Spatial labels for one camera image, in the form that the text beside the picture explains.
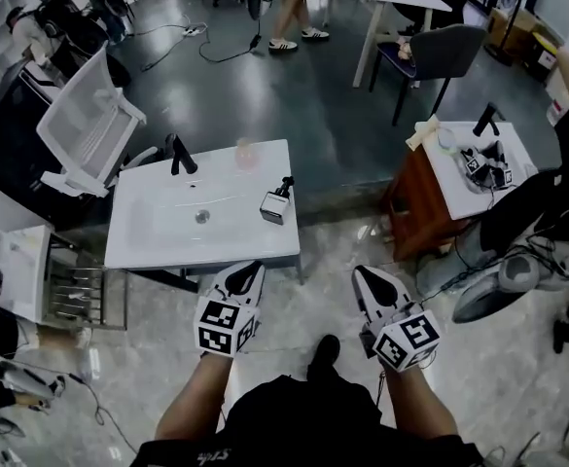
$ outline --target drain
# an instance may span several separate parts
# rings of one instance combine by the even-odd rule
[[[206,209],[200,209],[196,213],[196,221],[201,225],[205,224],[209,218],[210,218],[210,213],[206,211]]]

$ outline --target white mesh chair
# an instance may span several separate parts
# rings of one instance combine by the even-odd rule
[[[116,89],[103,46],[75,74],[40,120],[40,138],[63,166],[45,171],[42,182],[71,197],[82,193],[104,198],[115,177],[128,139],[146,116]],[[136,166],[155,153],[151,147],[130,162]]]

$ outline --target gray chair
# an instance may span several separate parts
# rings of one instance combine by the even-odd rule
[[[435,114],[440,107],[440,102],[442,102],[450,79],[465,76],[485,35],[486,31],[483,28],[466,24],[453,24],[442,29],[419,33],[411,37],[409,42],[413,56],[412,61],[399,59],[399,46],[396,43],[377,45],[377,58],[374,61],[369,91],[373,91],[382,57],[386,57],[404,76],[399,101],[392,117],[392,126],[396,126],[399,121],[399,115],[411,81],[445,79],[431,111],[432,115]]]

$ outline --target storage box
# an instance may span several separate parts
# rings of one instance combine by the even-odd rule
[[[500,47],[509,18],[505,11],[500,9],[492,9],[487,23],[487,31],[489,32],[487,42]],[[516,22],[511,29],[511,33],[507,38],[504,50],[513,57],[524,57],[532,47],[532,33],[540,32],[545,29],[544,24],[535,16],[524,9],[520,9],[517,13]]]

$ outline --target sink basin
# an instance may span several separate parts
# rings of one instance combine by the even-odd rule
[[[286,140],[251,145],[240,168],[236,148],[193,155],[197,172],[171,175],[171,161],[120,172],[105,254],[110,269],[214,265],[300,253],[295,199],[284,225],[263,219],[268,191],[291,174]]]

